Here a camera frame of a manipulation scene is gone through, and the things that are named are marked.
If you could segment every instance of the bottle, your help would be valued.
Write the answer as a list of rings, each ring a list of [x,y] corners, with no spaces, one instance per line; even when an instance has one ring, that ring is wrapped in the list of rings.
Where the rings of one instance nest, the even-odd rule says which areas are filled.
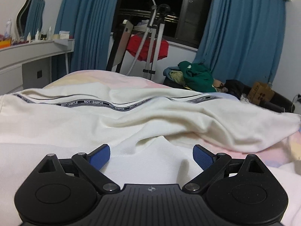
[[[30,32],[28,33],[28,36],[27,36],[26,40],[29,41],[29,42],[31,41],[31,33]]]
[[[52,27],[49,27],[48,33],[47,33],[47,40],[51,40],[52,39]]]
[[[39,31],[39,29],[37,30],[35,40],[36,40],[36,41],[39,41],[39,40],[40,40],[40,31]]]
[[[6,23],[4,38],[10,38],[11,37],[11,25],[12,25],[12,21],[11,21],[11,19],[9,19]]]

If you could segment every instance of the green clothing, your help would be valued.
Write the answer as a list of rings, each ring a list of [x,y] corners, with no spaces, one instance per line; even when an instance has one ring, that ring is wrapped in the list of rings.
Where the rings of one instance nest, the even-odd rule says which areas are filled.
[[[191,64],[183,61],[178,66],[183,72],[186,86],[198,92],[216,92],[216,89],[212,86],[213,77],[209,69],[202,63]]]

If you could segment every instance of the blue curtain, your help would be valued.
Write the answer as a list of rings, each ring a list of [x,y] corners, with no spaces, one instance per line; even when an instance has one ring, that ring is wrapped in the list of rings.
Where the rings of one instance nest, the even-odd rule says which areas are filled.
[[[75,39],[70,72],[105,69],[117,0],[63,0],[55,33],[70,31]],[[66,74],[64,60],[52,60],[52,80]]]
[[[29,32],[31,37],[34,38],[37,30],[41,31],[43,25],[43,11],[45,7],[44,0],[31,0],[31,4],[28,10],[26,26],[24,31],[24,38],[28,36]]]
[[[214,78],[273,82],[282,51],[286,0],[212,0],[193,63]]]

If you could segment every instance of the screw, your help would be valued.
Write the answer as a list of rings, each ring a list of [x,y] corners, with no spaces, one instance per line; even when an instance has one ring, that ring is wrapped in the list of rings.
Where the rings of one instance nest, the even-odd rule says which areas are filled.
[[[102,188],[106,191],[114,191],[118,189],[118,185],[115,183],[106,183]]]
[[[196,183],[188,183],[185,185],[185,188],[189,191],[196,191],[200,188],[200,186]]]

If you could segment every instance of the pile of clothes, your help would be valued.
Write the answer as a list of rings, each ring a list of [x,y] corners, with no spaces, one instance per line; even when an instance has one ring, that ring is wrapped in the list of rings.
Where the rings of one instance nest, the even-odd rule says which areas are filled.
[[[183,88],[197,92],[228,93],[239,100],[243,96],[245,85],[238,80],[226,80],[222,83],[211,75],[210,70],[202,63],[183,61],[178,66],[168,67],[163,75]]]
[[[166,68],[163,75],[186,89],[197,92],[216,92],[213,86],[213,76],[202,63],[191,64],[183,61],[178,66]]]

